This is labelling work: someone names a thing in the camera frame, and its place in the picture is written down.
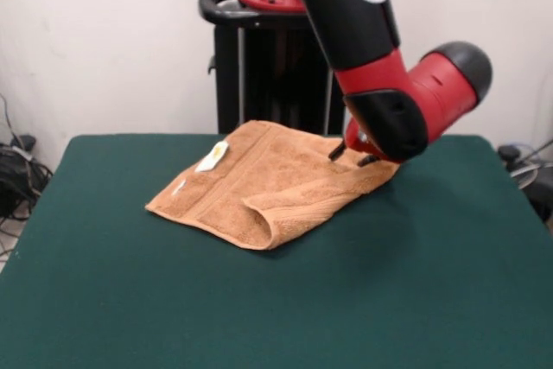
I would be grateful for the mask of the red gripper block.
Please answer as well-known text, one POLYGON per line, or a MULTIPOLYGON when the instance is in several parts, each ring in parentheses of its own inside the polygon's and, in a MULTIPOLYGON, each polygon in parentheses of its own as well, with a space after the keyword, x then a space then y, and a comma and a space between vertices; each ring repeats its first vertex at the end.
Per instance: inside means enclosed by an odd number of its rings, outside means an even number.
POLYGON ((347 148, 369 154, 358 161, 357 166, 360 168, 377 162, 380 157, 380 150, 370 141, 367 134, 361 130, 354 118, 351 118, 346 126, 344 140, 330 152, 328 158, 330 160, 339 160, 347 148))

